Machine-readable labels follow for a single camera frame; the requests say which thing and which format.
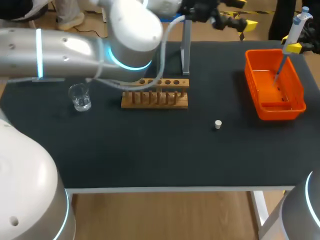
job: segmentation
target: wooden floor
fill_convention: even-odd
[[[273,11],[276,6],[276,0],[247,2],[245,11]],[[300,0],[296,8],[301,9]],[[223,4],[220,10],[236,11]],[[259,22],[255,31],[245,34],[246,40],[267,40],[272,14],[243,14],[242,17]],[[49,12],[36,24],[54,29],[55,20],[55,13]],[[87,14],[85,23],[77,29],[95,30],[101,37],[107,36],[100,14]],[[95,36],[94,32],[81,34]],[[181,36],[179,24],[169,40],[180,41]],[[193,41],[239,41],[235,30],[218,31],[207,23],[193,23],[191,38]],[[316,81],[320,80],[320,56],[308,53],[305,58]],[[271,212],[283,194],[271,191],[264,195]],[[246,192],[81,194],[75,209],[76,240],[257,240],[250,204]]]
[[[76,240],[256,240],[245,192],[81,195]]]

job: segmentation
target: test tube rack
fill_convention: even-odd
[[[152,82],[152,78],[142,78],[130,86],[142,86]],[[155,92],[126,91],[122,93],[123,109],[187,109],[189,79],[162,78],[154,86]]]

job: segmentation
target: orange basket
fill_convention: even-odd
[[[289,57],[274,84],[283,56],[281,49],[245,52],[245,77],[262,120],[293,120],[306,110],[304,88]]]

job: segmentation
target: table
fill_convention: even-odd
[[[319,89],[303,56],[290,57],[307,110],[295,121],[263,122],[244,75],[246,50],[280,47],[193,42],[187,110],[121,109],[121,92],[93,82],[92,108],[76,112],[67,92],[81,79],[9,84],[0,106],[51,154],[70,193],[290,190],[320,166]],[[180,61],[180,43],[170,43],[163,77],[183,78]],[[263,225],[263,193],[252,197]]]

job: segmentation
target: white shoe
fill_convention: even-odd
[[[80,12],[73,20],[66,23],[58,23],[57,28],[60,31],[67,31],[75,26],[82,24],[85,20],[85,14]]]

